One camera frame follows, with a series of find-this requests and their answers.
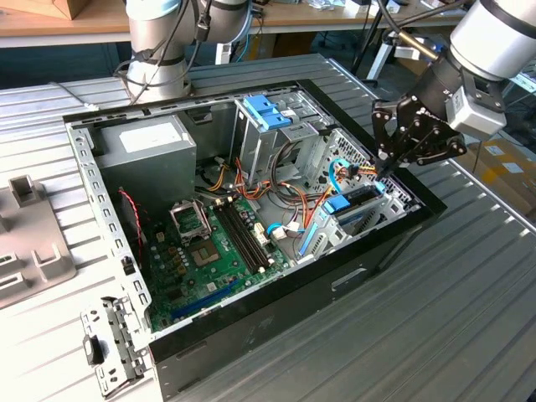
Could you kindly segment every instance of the slotted metal surface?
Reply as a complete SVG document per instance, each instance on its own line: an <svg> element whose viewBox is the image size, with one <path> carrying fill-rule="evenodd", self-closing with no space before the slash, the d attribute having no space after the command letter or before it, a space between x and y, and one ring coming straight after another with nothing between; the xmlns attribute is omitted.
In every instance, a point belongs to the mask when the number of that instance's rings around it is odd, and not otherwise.
<svg viewBox="0 0 536 402"><path fill-rule="evenodd" d="M370 128L369 93L318 55L192 77L200 93L310 78ZM69 87L102 107L127 103L117 80ZM83 110L48 85L0 91L0 186L21 173L44 183L78 267L73 280L0 311L2 400L100 398L79 312L118 285L60 121ZM449 209L394 267L178 400L526 399L536 387L534 233L453 163L414 173ZM147 377L117 400L159 398Z"/></svg>

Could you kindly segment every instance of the blue latch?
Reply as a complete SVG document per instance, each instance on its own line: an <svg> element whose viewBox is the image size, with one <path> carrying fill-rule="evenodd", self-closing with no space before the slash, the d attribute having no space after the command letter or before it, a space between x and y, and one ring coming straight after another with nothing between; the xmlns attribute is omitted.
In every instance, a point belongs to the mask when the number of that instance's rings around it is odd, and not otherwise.
<svg viewBox="0 0 536 402"><path fill-rule="evenodd" d="M383 184L382 182L374 182L374 185L382 194L385 193L385 184Z"/></svg>
<svg viewBox="0 0 536 402"><path fill-rule="evenodd" d="M324 203L324 209L330 213L335 214L341 209L345 209L350 206L348 200L341 194L331 197Z"/></svg>
<svg viewBox="0 0 536 402"><path fill-rule="evenodd" d="M289 126L292 123L291 119L284 117L277 110L277 105L264 95L248 96L244 98L244 105L265 130Z"/></svg>

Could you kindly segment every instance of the label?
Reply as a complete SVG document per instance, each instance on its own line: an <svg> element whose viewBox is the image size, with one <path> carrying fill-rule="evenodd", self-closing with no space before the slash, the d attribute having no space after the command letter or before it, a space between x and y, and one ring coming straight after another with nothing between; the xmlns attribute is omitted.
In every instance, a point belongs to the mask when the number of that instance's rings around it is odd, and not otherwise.
<svg viewBox="0 0 536 402"><path fill-rule="evenodd" d="M295 116L296 113L292 110L288 110L288 111L281 111L280 112L284 117L291 117L291 116Z"/></svg>
<svg viewBox="0 0 536 402"><path fill-rule="evenodd" d="M517 163L510 162L510 163L503 163L503 166L510 172L510 173L523 173L522 168L517 165Z"/></svg>
<svg viewBox="0 0 536 402"><path fill-rule="evenodd" d="M504 152L501 148L499 148L497 145L490 145L485 147L489 153L491 153L494 157L500 157L501 155L504 155Z"/></svg>
<svg viewBox="0 0 536 402"><path fill-rule="evenodd" d="M175 127L173 127L173 124L169 122L124 131L120 134L119 138L125 147L125 151L128 153L160 147L161 145L183 140L181 135L175 130Z"/></svg>

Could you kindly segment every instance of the metal bracket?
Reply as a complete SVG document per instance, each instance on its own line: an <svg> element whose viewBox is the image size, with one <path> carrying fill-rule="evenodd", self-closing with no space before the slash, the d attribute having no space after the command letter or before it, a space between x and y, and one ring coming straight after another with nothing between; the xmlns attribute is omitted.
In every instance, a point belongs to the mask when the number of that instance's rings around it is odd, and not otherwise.
<svg viewBox="0 0 536 402"><path fill-rule="evenodd" d="M105 399L143 378L152 367L147 348L135 350L130 332L140 328L127 296L103 297L101 304L80 314L84 326L83 346L87 362L95 367L100 392Z"/></svg>

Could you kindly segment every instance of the cardboard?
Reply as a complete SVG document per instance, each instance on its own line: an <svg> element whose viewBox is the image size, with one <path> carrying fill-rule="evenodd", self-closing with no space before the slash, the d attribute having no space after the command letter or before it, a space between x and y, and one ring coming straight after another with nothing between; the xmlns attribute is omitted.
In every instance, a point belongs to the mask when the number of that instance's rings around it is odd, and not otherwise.
<svg viewBox="0 0 536 402"><path fill-rule="evenodd" d="M0 7L12 8L48 15L50 17L75 19L90 0L0 0Z"/></svg>
<svg viewBox="0 0 536 402"><path fill-rule="evenodd" d="M471 144L467 154L456 159L472 172L478 143ZM520 214L536 222L536 162L504 139L482 143L475 176Z"/></svg>

